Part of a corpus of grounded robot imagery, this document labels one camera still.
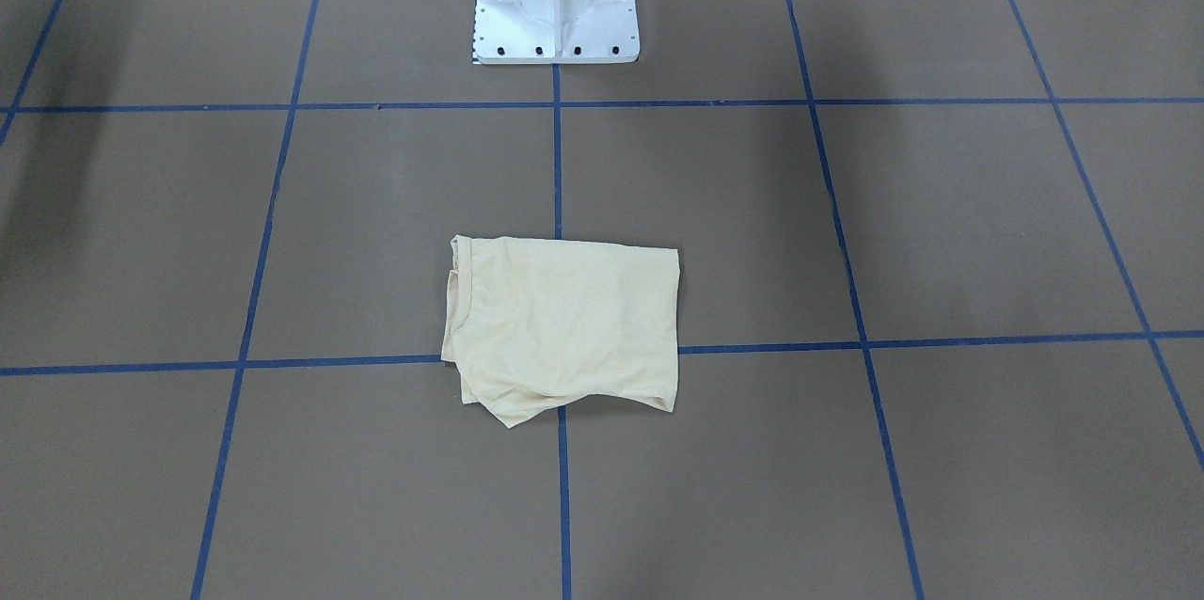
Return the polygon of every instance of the blue tape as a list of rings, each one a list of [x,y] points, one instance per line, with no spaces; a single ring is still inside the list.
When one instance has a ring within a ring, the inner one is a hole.
[[[810,343],[730,343],[716,346],[683,346],[678,355],[710,355],[718,353],[783,353],[797,351],[856,351],[858,341],[816,341]]]
[[[1074,136],[1070,134],[1069,125],[1067,125],[1066,116],[1062,114],[1062,106],[1058,104],[1058,99],[1054,95],[1054,87],[1050,86],[1049,76],[1045,75],[1045,67],[1041,65],[1041,58],[1037,54],[1037,46],[1033,45],[1032,35],[1028,34],[1028,27],[1025,24],[1025,18],[1020,14],[1020,6],[1016,5],[1016,0],[1008,0],[1008,5],[1011,6],[1011,13],[1016,17],[1016,24],[1020,27],[1020,34],[1025,37],[1025,43],[1028,46],[1028,52],[1033,58],[1033,64],[1037,66],[1037,73],[1041,78],[1041,84],[1045,86],[1045,93],[1049,95],[1049,102],[1054,107],[1054,113],[1057,116],[1058,125],[1062,128],[1062,136],[1066,137],[1067,148],[1070,149],[1070,157],[1074,159],[1074,166],[1078,169],[1079,178],[1082,181],[1082,188],[1087,192],[1087,199],[1091,201],[1091,208],[1096,211],[1096,219],[1099,222],[1099,228],[1104,233],[1104,239],[1108,241],[1108,248],[1112,253],[1112,260],[1116,263],[1116,270],[1120,271],[1121,280],[1125,282],[1125,288],[1129,295],[1129,301],[1132,301],[1133,310],[1137,312],[1138,320],[1141,323],[1141,330],[1146,341],[1150,343],[1150,351],[1153,352],[1153,359],[1158,364],[1158,371],[1162,373],[1162,381],[1165,383],[1167,392],[1170,394],[1170,400],[1175,405],[1175,411],[1179,413],[1179,420],[1184,425],[1187,440],[1191,442],[1192,449],[1196,452],[1196,460],[1199,463],[1200,469],[1204,470],[1204,448],[1200,447],[1200,440],[1196,434],[1196,428],[1192,425],[1191,417],[1187,414],[1187,407],[1184,405],[1184,401],[1179,395],[1179,388],[1175,386],[1174,377],[1170,375],[1170,369],[1167,367],[1167,361],[1162,357],[1162,348],[1158,347],[1153,331],[1150,329],[1150,320],[1145,314],[1145,308],[1141,306],[1141,300],[1137,294],[1137,288],[1133,286],[1133,280],[1129,277],[1128,269],[1125,266],[1125,259],[1121,257],[1120,246],[1112,236],[1112,229],[1108,225],[1108,218],[1104,216],[1104,210],[1099,205],[1099,199],[1096,196],[1096,189],[1091,186],[1091,178],[1087,176],[1087,167],[1084,166],[1082,158],[1079,155],[1079,148],[1074,142]]]
[[[563,194],[563,153],[561,141],[560,116],[563,102],[560,100],[560,64],[551,65],[551,180],[553,180],[553,210],[555,212],[556,240],[565,240],[565,194]]]
[[[556,408],[556,441],[560,454],[560,588],[563,600],[573,600],[573,547],[569,536],[568,412]]]
[[[798,57],[798,70],[803,78],[803,88],[807,99],[814,100],[810,73],[807,67],[807,55],[803,51],[803,40],[798,29],[798,20],[795,16],[793,0],[786,0],[790,16],[790,29],[795,35],[795,53]],[[874,371],[874,359],[869,351],[869,340],[866,337],[866,323],[861,313],[861,301],[857,298],[857,282],[852,272],[852,259],[849,255],[849,246],[844,236],[844,225],[840,223],[840,206],[836,195],[836,187],[832,182],[832,171],[828,166],[827,149],[824,145],[824,131],[820,127],[819,111],[815,104],[808,105],[811,117],[811,130],[815,134],[815,147],[819,151],[820,167],[824,171],[824,184],[832,202],[832,225],[836,228],[837,243],[840,246],[840,254],[844,258],[844,271],[849,282],[849,301],[852,305],[852,317],[857,324],[857,339],[861,348],[862,360],[866,365],[866,378],[869,384],[869,394],[874,401],[874,416],[878,418],[878,435],[883,443],[883,457],[886,460],[886,472],[891,481],[891,493],[895,495],[895,512],[898,516],[899,533],[903,537],[903,547],[907,552],[908,569],[911,572],[911,587],[915,590],[916,600],[923,600],[923,582],[920,578],[920,565],[916,560],[915,545],[911,540],[911,525],[907,514],[907,505],[903,501],[903,489],[899,484],[898,467],[895,464],[895,449],[891,445],[890,429],[886,424],[886,412],[883,408],[881,393],[878,389],[878,375]]]
[[[1204,339],[1204,330],[1170,330],[1151,333],[1158,340]],[[1022,343],[1078,343],[1100,341],[1146,341],[1145,333],[1085,333],[1057,335],[1019,336],[970,336],[949,339],[886,339],[869,340],[872,351],[895,348],[943,348],[956,346],[1008,346]],[[722,353],[781,353],[801,351],[857,351],[860,341],[813,341],[791,343],[719,343],[709,346],[683,346],[679,355],[713,355]],[[413,355],[359,355],[336,358],[279,358],[260,360],[199,360],[179,363],[106,363],[98,365],[35,365],[24,367],[0,367],[0,377],[26,377],[43,375],[104,375],[123,372],[184,372],[191,370],[270,370],[282,367],[354,367],[361,365],[417,365],[441,363],[438,354]]]
[[[259,305],[259,292],[264,282],[264,269],[267,265],[267,249],[272,240],[272,217],[276,213],[276,198],[281,190],[281,177],[284,173],[284,164],[288,160],[289,142],[293,139],[293,122],[296,119],[297,101],[301,98],[301,83],[305,81],[305,64],[309,54],[309,42],[313,36],[313,23],[318,17],[318,1],[309,0],[309,13],[306,18],[305,36],[301,39],[301,53],[297,57],[296,76],[293,81],[293,96],[289,99],[289,116],[284,120],[284,136],[281,140],[279,155],[276,159],[276,176],[272,180],[272,194],[267,201],[267,216],[264,219],[264,235],[259,245],[259,258],[255,261],[255,277],[250,286],[250,299],[247,302],[247,323],[242,334],[242,345],[238,348],[238,360],[246,361],[250,351],[250,335],[255,327],[255,311]],[[213,541],[213,527],[217,519],[218,505],[222,500],[222,482],[225,476],[226,458],[230,453],[230,439],[234,434],[234,423],[238,412],[238,396],[242,392],[243,369],[236,370],[234,383],[230,388],[230,404],[226,408],[226,420],[222,434],[222,446],[218,452],[218,464],[213,473],[213,489],[209,493],[209,506],[205,518],[205,530],[201,535],[201,548],[196,557],[196,572],[193,577],[191,600],[200,600],[201,589],[205,586],[205,570],[208,565],[209,546]]]
[[[1067,98],[1058,104],[1204,104],[1196,96],[1128,96],[1128,98]],[[561,101],[561,108],[680,108],[726,106],[945,106],[945,105],[1007,105],[1049,104],[1047,98],[1029,96],[967,96],[967,98],[867,98],[867,99],[661,99],[661,100],[609,100],[609,101]],[[297,111],[397,111],[427,108],[554,108],[555,101],[309,101],[297,104]],[[164,113],[164,112],[235,112],[235,111],[288,111],[289,104],[144,104],[113,106],[14,106],[4,110],[8,114],[22,113]]]
[[[203,111],[288,111],[288,104],[163,104],[118,106],[22,106],[18,113],[169,113]]]
[[[29,80],[34,77],[34,67],[37,66],[39,58],[42,57],[42,48],[46,47],[46,40],[51,37],[51,28],[54,27],[54,19],[58,18],[59,10],[61,8],[63,0],[54,0],[51,5],[51,12],[46,16],[46,23],[42,24],[42,30],[37,34],[37,41],[34,42],[34,51],[29,54],[29,61],[25,63],[25,72],[22,72],[20,83],[17,84],[17,93],[12,98],[12,104],[8,105],[8,111],[4,114],[4,124],[0,125],[0,145],[8,136],[8,128],[12,128],[12,120],[17,116],[20,99],[25,96]]]

